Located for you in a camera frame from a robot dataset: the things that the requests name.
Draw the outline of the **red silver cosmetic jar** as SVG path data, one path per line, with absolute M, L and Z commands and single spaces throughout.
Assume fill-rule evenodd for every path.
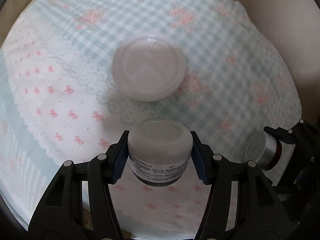
M 244 161 L 253 161 L 262 170 L 269 171 L 280 160 L 282 149 L 278 139 L 265 131 L 258 131 L 249 139 L 244 152 Z

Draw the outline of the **black jar white label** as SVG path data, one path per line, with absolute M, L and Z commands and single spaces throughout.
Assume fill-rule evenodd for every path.
M 193 137 L 182 124 L 153 119 L 135 124 L 128 135 L 130 167 L 144 184 L 168 186 L 185 172 Z

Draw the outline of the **green jar white lid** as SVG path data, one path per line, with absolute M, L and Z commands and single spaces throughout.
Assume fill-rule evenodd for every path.
M 183 82 L 187 64 L 182 48 L 161 33 L 137 33 L 120 42 L 112 61 L 113 80 L 128 97 L 155 102 Z

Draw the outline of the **light blue checkered bedspread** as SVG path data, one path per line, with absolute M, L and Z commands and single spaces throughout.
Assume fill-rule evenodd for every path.
M 113 80 L 121 41 L 161 33 L 182 48 L 186 72 L 171 96 L 134 100 Z M 213 153 L 244 161 L 265 126 L 289 129 L 301 116 L 285 62 L 235 0 L 36 0 L 1 47 L 1 198 L 28 226 L 61 165 L 91 161 L 146 120 L 178 122 Z M 290 155 L 264 175 L 276 186 Z M 154 187 L 132 172 L 109 186 L 121 231 L 143 239 L 195 239 L 210 186 L 191 155 L 179 180 Z

